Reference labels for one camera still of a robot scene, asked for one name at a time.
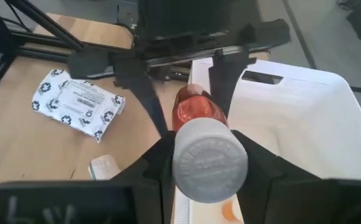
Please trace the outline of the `white rectangular bar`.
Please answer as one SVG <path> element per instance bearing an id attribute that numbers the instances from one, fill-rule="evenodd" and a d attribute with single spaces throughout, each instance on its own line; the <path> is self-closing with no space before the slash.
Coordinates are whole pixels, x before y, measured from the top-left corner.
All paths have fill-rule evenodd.
<path id="1" fill-rule="evenodd" d="M 110 180 L 121 172 L 111 155 L 104 155 L 90 161 L 88 171 L 93 180 Z"/>

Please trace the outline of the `white perforated plastic basket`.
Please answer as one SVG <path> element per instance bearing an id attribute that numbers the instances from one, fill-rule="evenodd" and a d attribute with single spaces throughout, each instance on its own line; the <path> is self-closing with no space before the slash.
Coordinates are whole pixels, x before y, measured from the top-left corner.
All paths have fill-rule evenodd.
<path id="1" fill-rule="evenodd" d="M 195 60 L 189 84 L 210 94 L 212 66 Z M 361 107 L 337 74 L 257 60 L 237 81 L 227 122 L 322 179 L 361 180 Z"/>

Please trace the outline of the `white printed packet with label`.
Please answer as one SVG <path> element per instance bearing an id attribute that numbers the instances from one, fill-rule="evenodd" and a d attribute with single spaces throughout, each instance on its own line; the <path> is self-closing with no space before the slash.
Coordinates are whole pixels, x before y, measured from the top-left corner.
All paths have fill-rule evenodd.
<path id="1" fill-rule="evenodd" d="M 32 98 L 32 109 L 100 142 L 125 103 L 121 95 L 86 80 L 74 80 L 67 71 L 56 69 L 41 81 Z"/>

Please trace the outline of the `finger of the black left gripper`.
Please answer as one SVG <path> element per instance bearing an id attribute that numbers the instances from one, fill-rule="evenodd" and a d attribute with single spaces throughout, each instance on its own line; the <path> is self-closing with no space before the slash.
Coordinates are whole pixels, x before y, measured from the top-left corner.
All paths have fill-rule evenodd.
<path id="1" fill-rule="evenodd" d="M 164 112 L 148 75 L 147 65 L 138 58 L 116 59 L 113 64 L 116 82 L 130 90 L 147 111 L 159 135 L 168 132 Z"/>
<path id="2" fill-rule="evenodd" d="M 210 94 L 227 118 L 237 81 L 242 71 L 256 59 L 250 58 L 248 50 L 228 55 L 223 50 L 216 50 L 212 60 L 213 66 L 209 68 Z"/>

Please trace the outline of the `red bottle with white cap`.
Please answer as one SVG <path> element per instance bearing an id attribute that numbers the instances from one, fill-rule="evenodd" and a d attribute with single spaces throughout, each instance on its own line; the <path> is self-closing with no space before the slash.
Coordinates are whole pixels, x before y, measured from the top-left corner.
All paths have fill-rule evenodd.
<path id="1" fill-rule="evenodd" d="M 172 174 L 178 189 L 201 203 L 235 195 L 248 173 L 248 155 L 202 86 L 188 84 L 178 91 L 172 128 L 176 133 Z"/>

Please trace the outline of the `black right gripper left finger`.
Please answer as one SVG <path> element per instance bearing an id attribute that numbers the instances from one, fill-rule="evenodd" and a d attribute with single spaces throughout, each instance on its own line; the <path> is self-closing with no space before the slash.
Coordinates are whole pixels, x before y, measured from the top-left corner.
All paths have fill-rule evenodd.
<path id="1" fill-rule="evenodd" d="M 0 183 L 0 224 L 170 224 L 175 136 L 110 180 Z"/>

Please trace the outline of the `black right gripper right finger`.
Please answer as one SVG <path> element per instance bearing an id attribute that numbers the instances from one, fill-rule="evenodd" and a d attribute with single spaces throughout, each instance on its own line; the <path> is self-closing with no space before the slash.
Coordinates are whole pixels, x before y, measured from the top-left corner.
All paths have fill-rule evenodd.
<path id="1" fill-rule="evenodd" d="M 232 133 L 248 154 L 237 192 L 246 224 L 361 224 L 361 180 L 322 179 Z"/>

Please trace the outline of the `black aluminium table frame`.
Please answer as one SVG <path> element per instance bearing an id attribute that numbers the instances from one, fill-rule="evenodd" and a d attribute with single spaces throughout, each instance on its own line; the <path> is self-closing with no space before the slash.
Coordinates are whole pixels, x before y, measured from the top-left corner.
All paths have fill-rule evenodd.
<path id="1" fill-rule="evenodd" d="M 77 53 L 82 50 L 86 50 L 87 47 L 93 47 L 105 50 L 109 53 L 109 55 L 112 55 L 115 52 L 123 52 L 132 44 L 130 30 L 125 26 L 83 19 L 82 22 L 86 25 L 98 26 L 98 35 L 103 34 L 104 28 L 108 29 L 108 31 L 103 35 L 105 36 L 105 40 L 108 40 L 109 42 L 99 44 L 95 39 L 85 42 L 77 39 L 67 29 L 62 27 L 48 15 L 44 14 L 28 0 L 4 1 L 8 6 L 15 7 L 20 10 L 23 14 L 43 27 L 50 34 L 36 34 L 30 32 L 28 29 L 24 32 L 10 30 L 7 28 L 4 19 L 0 16 L 0 54 L 2 54 L 2 57 L 0 58 L 0 81 L 17 57 L 29 57 L 58 63 L 68 62 L 69 54 L 27 48 L 24 46 L 27 43 L 69 49 Z M 110 42 L 111 35 L 116 39 L 114 42 Z"/>

